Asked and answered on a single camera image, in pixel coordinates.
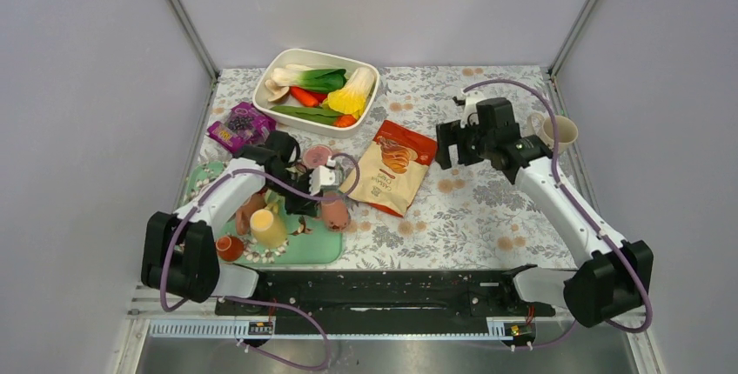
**white wall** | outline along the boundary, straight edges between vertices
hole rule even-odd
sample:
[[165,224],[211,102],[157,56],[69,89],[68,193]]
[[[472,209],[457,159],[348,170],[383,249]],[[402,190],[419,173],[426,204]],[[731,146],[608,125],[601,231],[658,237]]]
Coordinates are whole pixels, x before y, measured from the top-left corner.
[[560,73],[602,214],[654,250],[669,373],[738,364],[736,74],[738,0],[602,0]]
[[0,8],[0,372],[102,372],[209,79],[165,0]]
[[585,0],[182,0],[220,68],[290,47],[377,65],[550,64]]

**grapes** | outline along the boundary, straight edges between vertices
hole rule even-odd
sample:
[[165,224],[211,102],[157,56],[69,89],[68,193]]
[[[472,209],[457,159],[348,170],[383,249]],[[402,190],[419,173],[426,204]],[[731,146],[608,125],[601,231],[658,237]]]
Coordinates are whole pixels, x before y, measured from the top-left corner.
[[225,126],[228,129],[235,130],[249,130],[252,127],[252,117],[249,116],[234,116],[232,117]]

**yellow vegetable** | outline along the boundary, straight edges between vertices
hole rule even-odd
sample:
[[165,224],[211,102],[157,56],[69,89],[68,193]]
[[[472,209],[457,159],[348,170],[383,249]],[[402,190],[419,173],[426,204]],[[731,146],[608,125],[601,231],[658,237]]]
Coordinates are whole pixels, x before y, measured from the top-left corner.
[[348,83],[340,89],[328,93],[323,102],[331,110],[339,111],[345,115],[352,115],[357,119],[364,114],[366,98],[374,86],[374,74],[366,67],[358,67]]

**yellow bottle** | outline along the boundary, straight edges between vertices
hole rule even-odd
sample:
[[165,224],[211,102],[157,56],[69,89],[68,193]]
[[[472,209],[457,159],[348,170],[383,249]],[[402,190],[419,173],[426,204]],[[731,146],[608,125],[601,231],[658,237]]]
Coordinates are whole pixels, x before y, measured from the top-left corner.
[[252,235],[266,248],[277,248],[287,239],[287,227],[271,210],[256,210],[249,221]]

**green cutting board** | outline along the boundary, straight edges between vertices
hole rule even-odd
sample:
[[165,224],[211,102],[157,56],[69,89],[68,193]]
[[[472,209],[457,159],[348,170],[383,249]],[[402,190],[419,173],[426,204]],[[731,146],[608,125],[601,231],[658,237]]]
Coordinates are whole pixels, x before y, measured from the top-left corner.
[[[212,161],[195,168],[187,180],[187,191],[183,203],[188,203],[208,183],[215,181],[224,169],[225,164],[220,161]],[[300,226],[299,216],[288,216],[283,204],[284,202],[280,202],[279,215],[285,222],[287,233],[293,233]],[[235,220],[225,224],[219,233],[213,234],[213,237],[217,240],[220,237],[233,235],[244,241],[244,254],[233,264],[247,266],[310,265],[329,264],[337,260],[344,248],[343,234],[329,231],[323,224],[323,220],[319,218],[305,217],[305,222],[311,233],[288,235],[285,244],[277,249],[267,249],[257,244],[251,234],[239,237],[236,234]]]

